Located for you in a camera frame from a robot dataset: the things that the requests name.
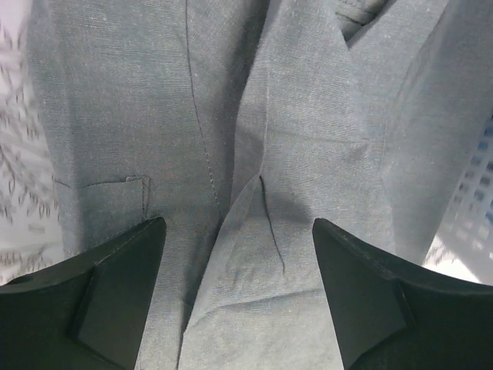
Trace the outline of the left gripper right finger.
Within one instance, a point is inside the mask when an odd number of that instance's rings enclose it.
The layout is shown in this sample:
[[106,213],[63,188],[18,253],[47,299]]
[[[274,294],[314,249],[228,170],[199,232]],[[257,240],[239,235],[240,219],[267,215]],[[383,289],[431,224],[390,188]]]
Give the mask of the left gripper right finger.
[[490,369],[492,288],[430,271],[318,218],[317,263],[346,369]]

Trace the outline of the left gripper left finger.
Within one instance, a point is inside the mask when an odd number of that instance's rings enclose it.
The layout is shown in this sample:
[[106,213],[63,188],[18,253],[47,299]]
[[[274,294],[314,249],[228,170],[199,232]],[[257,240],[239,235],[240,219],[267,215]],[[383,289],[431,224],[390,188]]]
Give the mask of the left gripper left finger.
[[133,369],[166,223],[124,234],[1,287],[3,369]]

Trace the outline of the grey long sleeve shirt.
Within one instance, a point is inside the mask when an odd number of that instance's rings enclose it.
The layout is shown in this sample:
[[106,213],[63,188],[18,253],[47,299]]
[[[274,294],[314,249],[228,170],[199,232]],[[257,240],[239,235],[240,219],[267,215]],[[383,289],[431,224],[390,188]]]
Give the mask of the grey long sleeve shirt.
[[419,261],[492,109],[490,1],[36,1],[62,239],[154,217],[139,369],[341,367],[311,228]]

